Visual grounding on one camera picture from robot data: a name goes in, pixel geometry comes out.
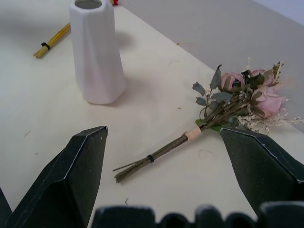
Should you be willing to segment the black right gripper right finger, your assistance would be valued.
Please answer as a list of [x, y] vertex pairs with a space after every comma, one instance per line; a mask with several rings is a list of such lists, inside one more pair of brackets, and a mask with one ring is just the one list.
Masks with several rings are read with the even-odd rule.
[[267, 135], [222, 128], [238, 184], [255, 213], [272, 201], [304, 201], [304, 165]]

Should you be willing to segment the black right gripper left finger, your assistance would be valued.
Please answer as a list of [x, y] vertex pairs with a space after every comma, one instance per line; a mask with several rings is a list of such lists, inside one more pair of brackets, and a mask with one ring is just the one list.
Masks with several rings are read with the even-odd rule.
[[49, 162], [5, 228], [87, 228], [98, 194], [108, 128], [74, 135]]

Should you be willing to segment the white ceramic vase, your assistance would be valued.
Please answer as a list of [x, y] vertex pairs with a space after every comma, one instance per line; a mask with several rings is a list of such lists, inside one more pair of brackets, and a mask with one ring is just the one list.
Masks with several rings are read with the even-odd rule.
[[75, 76], [82, 97], [110, 104], [126, 89], [110, 0], [74, 0], [69, 8]]

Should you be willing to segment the pink dried rose bouquet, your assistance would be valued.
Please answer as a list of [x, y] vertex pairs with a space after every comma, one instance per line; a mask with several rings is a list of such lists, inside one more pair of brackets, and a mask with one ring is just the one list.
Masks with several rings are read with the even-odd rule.
[[117, 168], [115, 182], [125, 181], [161, 156], [194, 140], [207, 129], [219, 132], [223, 127], [232, 127], [266, 133], [272, 126], [304, 123], [304, 119], [299, 116], [287, 117], [288, 112], [284, 109], [287, 98], [277, 92], [285, 86], [280, 79], [283, 66], [281, 61], [269, 69], [252, 70], [247, 65], [241, 73], [224, 74], [217, 67], [209, 89], [199, 82], [192, 85], [192, 89], [199, 94], [196, 104], [201, 106], [195, 127], [145, 158]]

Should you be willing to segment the yellow dried stem bundle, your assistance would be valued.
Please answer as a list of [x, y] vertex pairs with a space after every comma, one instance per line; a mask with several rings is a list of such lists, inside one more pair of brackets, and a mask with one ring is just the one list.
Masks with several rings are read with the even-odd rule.
[[61, 41], [71, 30], [70, 23], [67, 23], [55, 36], [48, 42], [41, 43], [41, 48], [33, 54], [37, 59], [42, 58], [49, 50], [52, 49], [59, 41]]

